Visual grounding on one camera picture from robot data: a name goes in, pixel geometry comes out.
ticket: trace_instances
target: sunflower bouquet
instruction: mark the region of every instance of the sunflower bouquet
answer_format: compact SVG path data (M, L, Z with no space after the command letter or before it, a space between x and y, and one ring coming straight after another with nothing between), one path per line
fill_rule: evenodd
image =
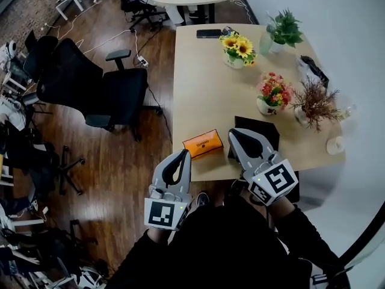
M229 56L229 61L234 62L239 59L243 61L243 66L255 64L257 54L253 49L253 44L249 39L233 31L226 36L221 36L220 41L225 47L224 52Z

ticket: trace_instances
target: glass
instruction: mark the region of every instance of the glass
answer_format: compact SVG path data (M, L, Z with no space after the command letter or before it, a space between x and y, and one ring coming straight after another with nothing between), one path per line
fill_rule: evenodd
M270 33L265 30L259 39L259 53L261 55L267 55L270 51L271 45L273 45L273 40Z

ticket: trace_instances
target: white box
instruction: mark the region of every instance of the white box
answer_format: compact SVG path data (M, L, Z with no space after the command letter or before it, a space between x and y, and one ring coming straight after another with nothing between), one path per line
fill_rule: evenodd
M297 184L298 179L289 161L283 160L254 176L248 190L268 206L290 193Z

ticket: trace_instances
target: floor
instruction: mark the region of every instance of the floor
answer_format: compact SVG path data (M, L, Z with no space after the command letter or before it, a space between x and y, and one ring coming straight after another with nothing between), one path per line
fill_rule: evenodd
M90 3L83 2L85 8ZM71 28L71 21L79 14L79 10L71 5L65 13L69 21L59 19L55 24L60 25L60 37ZM249 23L244 8L229 1L217 5L216 21ZM80 48L86 51L126 30L128 26L125 14L120 10L120 1L102 0L101 4L76 18L74 28L66 37L75 42L83 39ZM147 23L138 26L137 32L138 47L141 48L153 33L149 31ZM50 34L56 36L57 29L52 29ZM165 26L141 51L150 64L149 84L164 107L171 130L175 35L173 27ZM131 49L134 53L135 35L126 32L86 56L105 72L112 71L116 70L116 65L106 62L105 56L118 49ZM126 59L124 65L132 67L133 59ZM149 95L145 102L155 105ZM46 109L53 115L35 116L43 139L52 142L59 152L63 145L68 145L72 159L82 156L86 160L83 166L79 165L71 171L73 180L84 194L77 196L71 188L67 188L65 196L59 196L57 191L51 193L47 203L49 219L55 220L63 229L69 228L69 220L79 219L81 235L95 237L99 241L98 246L90 249L92 255L106 260L116 269L146 229L143 225L144 198L153 170L172 150L165 121L155 113L143 112L139 128L142 141L136 143L126 128L117 128L110 133L87 126L82 114L72 108L47 105ZM215 204L219 205L223 191L231 183L195 182L191 184L190 192L196 197L201 190L207 190Z

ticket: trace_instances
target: white pot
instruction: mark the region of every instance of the white pot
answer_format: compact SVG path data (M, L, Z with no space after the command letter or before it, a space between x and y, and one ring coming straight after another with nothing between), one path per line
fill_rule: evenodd
M269 106L260 96L257 98L257 107L260 113L266 116L277 114L277 111L279 110L279 106Z
M273 42L270 47L270 52L273 54L278 54L284 47L285 44L278 44L276 42Z
M230 55L226 52L223 55L223 62L233 69L242 69L244 67L243 59L236 58L232 61Z
M301 124L308 123L306 114L301 107L297 107L296 109L294 109L294 116L296 117L297 121L300 122Z

